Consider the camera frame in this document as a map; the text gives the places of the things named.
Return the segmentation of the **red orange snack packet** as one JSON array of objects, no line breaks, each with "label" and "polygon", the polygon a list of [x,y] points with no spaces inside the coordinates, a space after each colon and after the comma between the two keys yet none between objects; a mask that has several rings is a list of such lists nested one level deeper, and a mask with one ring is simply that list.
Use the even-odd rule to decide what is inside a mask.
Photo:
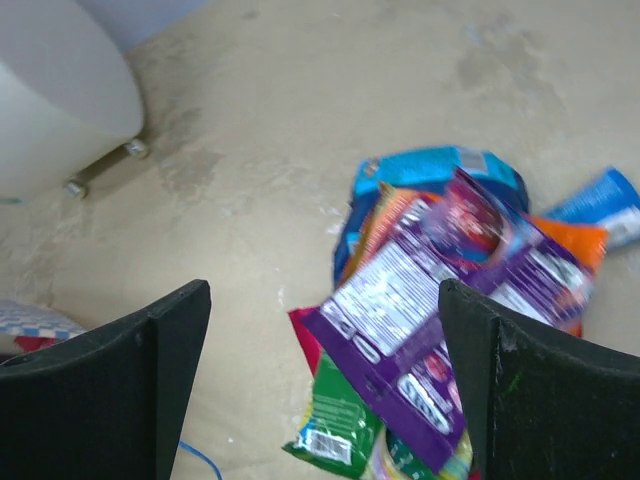
[{"label": "red orange snack packet", "polygon": [[442,282],[580,332],[594,276],[529,218],[457,170],[440,203],[413,201],[306,319],[366,405],[433,471],[466,428],[439,313]]}]

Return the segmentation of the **blue gummy candy bag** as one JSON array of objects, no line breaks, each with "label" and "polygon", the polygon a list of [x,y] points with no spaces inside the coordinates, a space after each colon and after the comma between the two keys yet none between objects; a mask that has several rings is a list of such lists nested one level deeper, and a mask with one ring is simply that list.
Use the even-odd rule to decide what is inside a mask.
[{"label": "blue gummy candy bag", "polygon": [[515,210],[525,213],[530,210],[529,195],[521,175],[488,150],[445,145],[368,158],[360,163],[354,176],[350,212],[333,253],[333,284],[339,283],[356,235],[379,199],[380,183],[441,195],[456,168],[465,170],[483,188]]}]

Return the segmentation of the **blue snack bar wrapper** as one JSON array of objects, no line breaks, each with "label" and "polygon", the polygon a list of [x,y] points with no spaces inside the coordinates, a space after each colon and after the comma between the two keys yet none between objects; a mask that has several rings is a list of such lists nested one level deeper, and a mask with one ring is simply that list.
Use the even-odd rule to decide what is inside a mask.
[{"label": "blue snack bar wrapper", "polygon": [[609,249],[639,240],[639,193],[626,176],[613,167],[542,216],[573,225],[604,228],[608,232]]}]

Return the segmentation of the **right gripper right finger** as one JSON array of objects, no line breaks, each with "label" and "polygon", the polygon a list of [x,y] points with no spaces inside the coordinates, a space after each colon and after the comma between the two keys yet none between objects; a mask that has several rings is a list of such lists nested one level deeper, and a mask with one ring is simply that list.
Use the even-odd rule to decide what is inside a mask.
[{"label": "right gripper right finger", "polygon": [[639,359],[456,280],[439,313],[484,479],[636,479]]}]

